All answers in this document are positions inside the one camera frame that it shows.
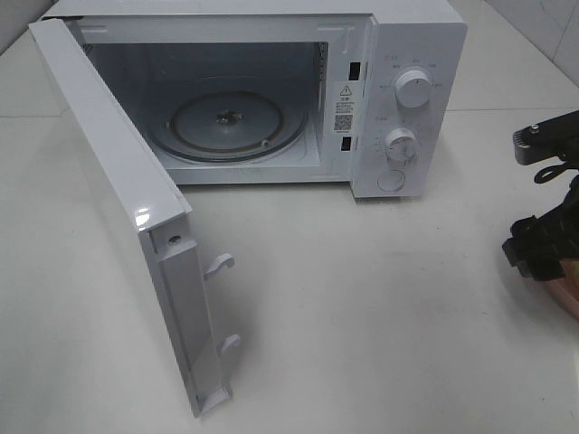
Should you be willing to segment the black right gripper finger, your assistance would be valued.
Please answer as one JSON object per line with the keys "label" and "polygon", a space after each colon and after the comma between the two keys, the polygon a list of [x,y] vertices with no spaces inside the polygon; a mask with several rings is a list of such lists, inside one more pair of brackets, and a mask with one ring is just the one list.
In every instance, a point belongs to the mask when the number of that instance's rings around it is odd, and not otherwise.
{"label": "black right gripper finger", "polygon": [[516,221],[502,249],[522,277],[556,280],[565,276],[561,265],[568,247],[568,231],[558,218],[531,216]]}

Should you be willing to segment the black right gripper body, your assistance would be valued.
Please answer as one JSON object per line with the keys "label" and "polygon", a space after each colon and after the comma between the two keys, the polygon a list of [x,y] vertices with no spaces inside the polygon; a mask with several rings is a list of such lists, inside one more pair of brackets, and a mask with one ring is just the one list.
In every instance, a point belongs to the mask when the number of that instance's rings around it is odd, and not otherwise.
{"label": "black right gripper body", "polygon": [[578,259],[578,176],[570,183],[564,200],[538,219],[535,237],[538,246],[533,260]]}

